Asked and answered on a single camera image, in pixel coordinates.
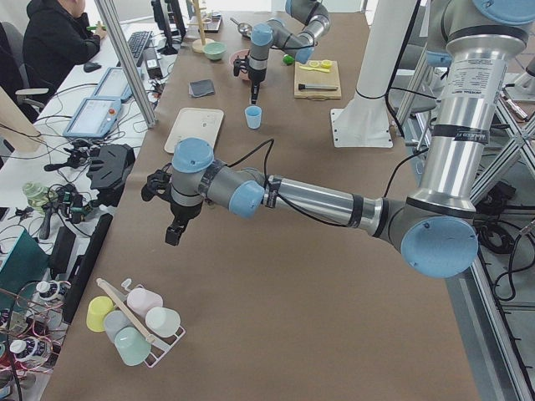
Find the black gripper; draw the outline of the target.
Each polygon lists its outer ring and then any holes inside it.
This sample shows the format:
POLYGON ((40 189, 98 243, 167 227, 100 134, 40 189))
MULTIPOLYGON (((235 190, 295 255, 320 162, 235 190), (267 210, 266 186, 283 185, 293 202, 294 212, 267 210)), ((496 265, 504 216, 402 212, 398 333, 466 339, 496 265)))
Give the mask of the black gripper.
POLYGON ((194 206, 184 206, 172 201, 171 213, 173 214, 174 219, 171 226, 166 228, 165 242, 171 246, 178 246, 189 220, 200 215, 201 203, 194 206))
POLYGON ((258 100, 259 89, 261 83, 264 81, 263 75, 250 75, 249 79, 251 81, 251 104, 255 104, 258 100))

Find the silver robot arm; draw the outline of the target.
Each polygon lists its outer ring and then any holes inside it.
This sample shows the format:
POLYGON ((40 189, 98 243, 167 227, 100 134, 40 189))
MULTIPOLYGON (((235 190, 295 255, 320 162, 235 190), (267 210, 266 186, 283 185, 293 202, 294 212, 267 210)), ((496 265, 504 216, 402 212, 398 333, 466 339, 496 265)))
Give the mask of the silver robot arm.
POLYGON ((268 56, 272 48, 278 48, 299 63, 307 63, 318 40, 330 28, 329 12, 320 1, 287 1, 286 13, 303 24, 303 30, 294 34, 277 18, 252 27, 250 49, 247 56, 236 58, 233 74, 247 73, 251 82, 250 103, 258 100, 261 82, 266 78, 268 56))
POLYGON ((254 169, 235 171, 216 159, 205 140, 195 138, 177 144, 172 162, 148 177, 141 196, 170 205, 174 219, 166 242, 173 246, 205 201, 245 218, 259 206, 286 205, 330 226, 359 228, 390 243, 428 277, 455 276, 479 250, 470 192, 507 63, 525 49, 533 20, 531 1, 431 4, 428 44, 444 51, 451 64, 423 176, 403 201, 369 199, 254 169))

